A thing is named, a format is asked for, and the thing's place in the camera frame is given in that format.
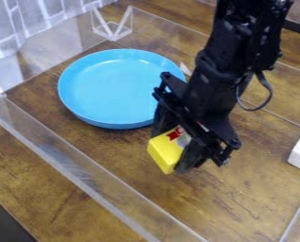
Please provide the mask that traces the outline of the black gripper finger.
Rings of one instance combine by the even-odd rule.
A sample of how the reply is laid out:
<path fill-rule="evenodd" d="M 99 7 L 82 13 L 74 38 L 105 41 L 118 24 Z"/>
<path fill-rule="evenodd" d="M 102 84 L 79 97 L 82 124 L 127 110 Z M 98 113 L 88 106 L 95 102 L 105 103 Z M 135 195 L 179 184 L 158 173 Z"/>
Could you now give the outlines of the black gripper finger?
<path fill-rule="evenodd" d="M 196 165 L 210 157 L 209 147 L 198 140 L 193 139 L 185 146 L 179 160 L 175 165 L 178 173 L 189 172 Z"/>
<path fill-rule="evenodd" d="M 177 126 L 174 114 L 159 105 L 154 112 L 150 136 L 155 137 L 163 132 L 171 130 Z"/>

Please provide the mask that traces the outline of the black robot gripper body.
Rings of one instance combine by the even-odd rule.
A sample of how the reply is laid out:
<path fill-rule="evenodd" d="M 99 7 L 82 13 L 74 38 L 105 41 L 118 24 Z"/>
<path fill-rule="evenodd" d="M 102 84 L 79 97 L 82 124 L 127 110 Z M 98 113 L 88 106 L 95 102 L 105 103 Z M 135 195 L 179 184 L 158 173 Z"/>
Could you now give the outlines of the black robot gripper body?
<path fill-rule="evenodd" d="M 221 106 L 222 93 L 222 87 L 214 82 L 204 83 L 196 77 L 194 83 L 186 83 L 169 72 L 161 74 L 161 84 L 153 91 L 157 107 L 162 105 L 174 114 L 177 126 L 185 129 L 191 140 L 198 139 L 209 147 L 206 160 L 212 159 L 217 166 L 226 163 L 230 153 L 242 145 L 229 123 L 234 104 Z"/>

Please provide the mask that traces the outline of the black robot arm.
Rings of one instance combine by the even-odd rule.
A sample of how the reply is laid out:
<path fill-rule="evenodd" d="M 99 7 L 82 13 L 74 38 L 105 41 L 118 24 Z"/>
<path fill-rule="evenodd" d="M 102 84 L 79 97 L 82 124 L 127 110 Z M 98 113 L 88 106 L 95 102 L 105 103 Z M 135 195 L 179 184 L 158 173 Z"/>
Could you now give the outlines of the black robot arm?
<path fill-rule="evenodd" d="M 185 173 L 206 161 L 222 166 L 241 148 L 229 114 L 242 105 L 252 79 L 270 87 L 264 71 L 282 56 L 281 30 L 292 3 L 218 0 L 210 37 L 196 55 L 190 79 L 161 74 L 153 90 L 157 109 L 149 154 L 163 173 Z"/>

